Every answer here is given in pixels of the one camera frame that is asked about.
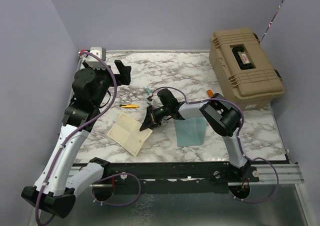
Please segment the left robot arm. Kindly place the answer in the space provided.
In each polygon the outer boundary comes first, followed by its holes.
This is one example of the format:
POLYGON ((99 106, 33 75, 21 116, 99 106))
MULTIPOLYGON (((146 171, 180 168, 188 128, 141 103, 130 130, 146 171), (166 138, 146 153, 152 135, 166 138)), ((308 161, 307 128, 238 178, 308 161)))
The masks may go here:
POLYGON ((100 106, 109 88, 131 82, 131 66, 125 66, 120 60, 114 63, 119 71, 117 74, 111 69, 94 68, 88 64, 75 73, 73 96, 64 112, 52 155, 37 181, 22 190, 22 198, 30 205, 65 218, 76 197, 91 183, 105 183, 110 179, 110 170, 106 168, 109 162, 98 158, 91 160, 73 179, 68 175, 80 147, 102 115, 100 106))

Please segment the aluminium rail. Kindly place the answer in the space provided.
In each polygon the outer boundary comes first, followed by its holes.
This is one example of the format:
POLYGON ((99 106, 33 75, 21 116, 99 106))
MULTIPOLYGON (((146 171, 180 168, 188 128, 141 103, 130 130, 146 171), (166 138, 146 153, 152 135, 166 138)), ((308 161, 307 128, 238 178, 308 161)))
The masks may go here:
POLYGON ((138 179, 142 180, 143 183, 148 182, 197 182, 212 179, 213 182, 226 183, 229 186, 240 186, 242 183, 249 185, 276 185, 279 184, 301 184, 304 183, 304 178, 298 164, 275 164, 270 167, 266 164, 255 164, 253 165, 254 170, 248 172, 243 179, 234 180, 227 179, 226 175, 222 174, 221 169, 215 169, 209 173, 209 176, 172 176, 164 177, 161 176, 159 179, 154 177, 145 178, 139 176, 138 173, 134 173, 138 179))

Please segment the teal envelope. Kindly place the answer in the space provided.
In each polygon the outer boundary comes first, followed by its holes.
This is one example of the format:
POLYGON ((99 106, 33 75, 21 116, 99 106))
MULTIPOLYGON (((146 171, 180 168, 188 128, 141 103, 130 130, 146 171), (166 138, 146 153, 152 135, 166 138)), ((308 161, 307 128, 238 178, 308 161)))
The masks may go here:
POLYGON ((178 147, 203 145, 207 121, 202 117, 175 120, 176 139, 178 147))

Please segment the yellow utility knife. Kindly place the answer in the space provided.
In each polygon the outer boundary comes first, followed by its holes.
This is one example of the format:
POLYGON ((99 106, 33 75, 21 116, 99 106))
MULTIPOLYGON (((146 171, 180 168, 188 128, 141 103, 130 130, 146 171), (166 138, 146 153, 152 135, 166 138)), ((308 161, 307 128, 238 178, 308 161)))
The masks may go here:
POLYGON ((139 105, 135 104, 120 104, 121 108, 139 108, 139 105))

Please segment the cream letter paper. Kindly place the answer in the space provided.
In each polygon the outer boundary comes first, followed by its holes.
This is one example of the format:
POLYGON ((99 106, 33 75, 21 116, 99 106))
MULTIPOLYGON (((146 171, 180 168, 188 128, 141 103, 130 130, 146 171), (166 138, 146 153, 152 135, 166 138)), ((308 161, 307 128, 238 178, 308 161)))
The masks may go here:
POLYGON ((130 115, 121 113, 107 135, 131 155, 137 156, 144 142, 152 134, 151 129, 140 131, 141 126, 142 124, 130 115))

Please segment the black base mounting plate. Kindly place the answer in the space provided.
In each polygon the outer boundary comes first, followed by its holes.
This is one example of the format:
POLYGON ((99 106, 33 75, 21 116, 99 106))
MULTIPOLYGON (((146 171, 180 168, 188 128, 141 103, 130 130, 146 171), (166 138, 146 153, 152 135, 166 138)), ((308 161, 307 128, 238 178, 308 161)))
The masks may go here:
POLYGON ((256 167, 236 177, 228 162, 109 163, 94 189, 116 194, 228 193, 232 184, 258 182, 256 167))

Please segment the orange handled screwdriver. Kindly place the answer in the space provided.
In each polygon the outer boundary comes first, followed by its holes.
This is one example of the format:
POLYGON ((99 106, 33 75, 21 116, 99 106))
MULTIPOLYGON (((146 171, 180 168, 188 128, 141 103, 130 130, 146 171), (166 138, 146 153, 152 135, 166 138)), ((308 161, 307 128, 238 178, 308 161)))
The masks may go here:
POLYGON ((214 93, 212 92, 212 90, 207 90, 207 95, 211 98, 214 95, 214 93))

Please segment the tan plastic tool case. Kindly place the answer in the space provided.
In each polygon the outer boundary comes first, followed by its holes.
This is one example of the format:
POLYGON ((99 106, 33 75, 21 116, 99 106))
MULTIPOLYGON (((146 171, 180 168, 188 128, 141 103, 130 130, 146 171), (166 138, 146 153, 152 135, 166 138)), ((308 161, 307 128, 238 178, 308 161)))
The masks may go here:
POLYGON ((218 30, 210 37, 209 61, 222 94, 244 111, 262 109, 285 93, 260 43, 250 28, 218 30))

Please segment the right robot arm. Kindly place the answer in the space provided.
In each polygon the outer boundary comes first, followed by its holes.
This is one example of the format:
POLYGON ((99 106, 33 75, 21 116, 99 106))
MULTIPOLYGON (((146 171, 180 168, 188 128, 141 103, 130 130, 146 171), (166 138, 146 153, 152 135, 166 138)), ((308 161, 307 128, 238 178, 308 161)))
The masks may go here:
POLYGON ((140 131, 161 126, 165 117, 174 120, 204 118, 213 131, 223 138, 229 155, 230 177, 234 181, 242 181, 248 175, 249 160, 244 155, 239 132, 244 123, 244 115, 240 107, 228 101, 219 93, 199 102, 179 102, 172 92, 162 88, 157 92, 162 106, 155 108, 149 105, 140 131))

